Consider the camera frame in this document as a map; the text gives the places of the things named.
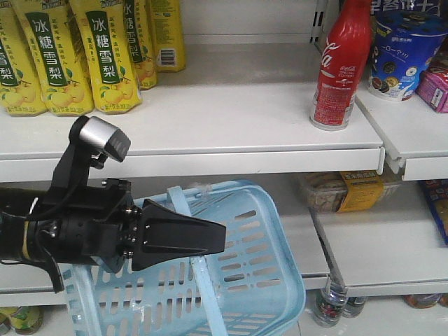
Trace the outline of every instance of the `red bottle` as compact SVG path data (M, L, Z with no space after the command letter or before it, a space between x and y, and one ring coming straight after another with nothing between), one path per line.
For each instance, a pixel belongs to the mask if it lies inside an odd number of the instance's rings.
M341 130L353 109L370 44L371 0L345 0L322 53L311 122L323 130Z

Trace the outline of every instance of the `glass jar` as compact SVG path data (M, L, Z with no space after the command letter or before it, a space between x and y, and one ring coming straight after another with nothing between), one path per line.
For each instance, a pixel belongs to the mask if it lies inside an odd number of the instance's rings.
M324 288L317 293L313 319L320 326L333 327L339 321L346 303L345 289L338 283L332 282L330 290Z
M412 294L404 295L406 303L413 308L431 308L435 306L442 294Z
M347 303L344 306L344 310L342 311L343 317L357 317L359 315L367 301L366 296L353 296L347 299Z

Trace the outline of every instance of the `shopping basket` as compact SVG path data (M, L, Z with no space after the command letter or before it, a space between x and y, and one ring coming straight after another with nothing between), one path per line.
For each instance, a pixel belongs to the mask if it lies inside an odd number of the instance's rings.
M297 322L305 287L275 205L260 186L228 181L149 198L225 225L224 252L138 272L126 262L118 274L67 265L63 278L76 336L268 336Z

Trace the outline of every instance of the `basket handle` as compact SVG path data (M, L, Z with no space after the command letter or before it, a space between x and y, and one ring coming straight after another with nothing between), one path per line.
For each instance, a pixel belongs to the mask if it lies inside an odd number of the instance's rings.
M168 199L174 205L176 212L185 216L191 216L190 206L181 187L169 188ZM190 257L190 264L195 274L197 287L201 293L201 300L204 303L211 334L213 336L228 336L223 315L221 314L215 290L210 279L206 258L203 255Z

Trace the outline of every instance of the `blue container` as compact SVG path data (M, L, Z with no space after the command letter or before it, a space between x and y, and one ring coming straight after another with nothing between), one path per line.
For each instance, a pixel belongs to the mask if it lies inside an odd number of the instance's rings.
M379 13L369 91L383 99L409 99L448 34L448 23L410 10Z
M118 274L63 272L76 336L281 335L305 304L305 287L270 196L245 180L168 189L164 207L227 227L224 252ZM143 199L136 200L141 206Z

